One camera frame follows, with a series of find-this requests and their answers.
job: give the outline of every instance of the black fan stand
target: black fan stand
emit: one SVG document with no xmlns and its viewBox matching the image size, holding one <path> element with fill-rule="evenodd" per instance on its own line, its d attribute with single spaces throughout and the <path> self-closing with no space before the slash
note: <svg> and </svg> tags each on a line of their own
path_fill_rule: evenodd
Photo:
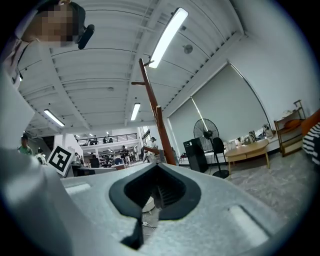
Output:
<svg viewBox="0 0 320 256">
<path fill-rule="evenodd" d="M 210 142 L 211 142 L 211 145 L 212 145 L 212 148 L 214 149 L 214 143 L 212 141 L 212 137 L 210 137 Z M 215 177 L 218 177 L 218 178 L 221 178 L 221 179 L 225 179 L 229 176 L 229 171 L 228 170 L 221 170 L 220 168 L 220 163 L 219 163 L 219 160 L 218 160 L 218 156 L 217 156 L 217 153 L 215 150 L 213 150 L 213 154 L 215 156 L 215 159 L 216 159 L 216 163 L 218 164 L 218 168 L 219 170 L 217 170 L 214 174 L 212 174 L 212 176 L 215 176 Z"/>
</svg>

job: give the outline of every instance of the wooden pole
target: wooden pole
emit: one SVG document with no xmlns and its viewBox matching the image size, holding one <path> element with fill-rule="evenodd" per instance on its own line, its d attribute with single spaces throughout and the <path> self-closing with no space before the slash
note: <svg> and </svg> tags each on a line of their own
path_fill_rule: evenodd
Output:
<svg viewBox="0 0 320 256">
<path fill-rule="evenodd" d="M 158 106 L 156 96 L 154 94 L 154 90 L 152 89 L 152 86 L 150 84 L 149 78 L 147 76 L 145 64 L 142 58 L 139 59 L 139 65 L 142 73 L 142 77 L 144 80 L 146 92 L 148 94 L 150 104 L 151 104 L 151 109 L 153 112 L 153 116 L 155 119 L 156 126 L 158 128 L 159 136 L 162 142 L 163 150 L 164 150 L 164 155 L 166 162 L 170 165 L 176 165 L 176 161 L 174 158 L 174 152 L 172 151 L 170 141 L 168 138 L 168 134 L 166 131 L 166 127 L 164 125 L 164 121 L 162 118 L 162 110 L 161 106 Z"/>
</svg>

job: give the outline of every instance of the office chair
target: office chair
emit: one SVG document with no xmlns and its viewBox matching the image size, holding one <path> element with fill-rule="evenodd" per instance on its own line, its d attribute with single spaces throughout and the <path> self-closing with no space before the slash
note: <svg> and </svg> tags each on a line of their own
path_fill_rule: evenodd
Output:
<svg viewBox="0 0 320 256">
<path fill-rule="evenodd" d="M 90 158 L 91 168 L 99 168 L 99 159 L 98 158 Z"/>
</svg>

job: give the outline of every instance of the railing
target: railing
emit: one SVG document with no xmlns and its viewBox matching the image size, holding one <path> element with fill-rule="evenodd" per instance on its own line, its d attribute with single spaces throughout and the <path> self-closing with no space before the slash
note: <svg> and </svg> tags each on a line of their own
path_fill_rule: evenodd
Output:
<svg viewBox="0 0 320 256">
<path fill-rule="evenodd" d="M 92 145 L 109 144 L 114 142 L 125 142 L 125 141 L 136 140 L 136 139 L 138 139 L 137 134 L 130 133 L 130 134 L 116 135 L 116 136 L 77 139 L 77 142 L 81 147 L 85 147 L 85 146 L 92 146 Z"/>
</svg>

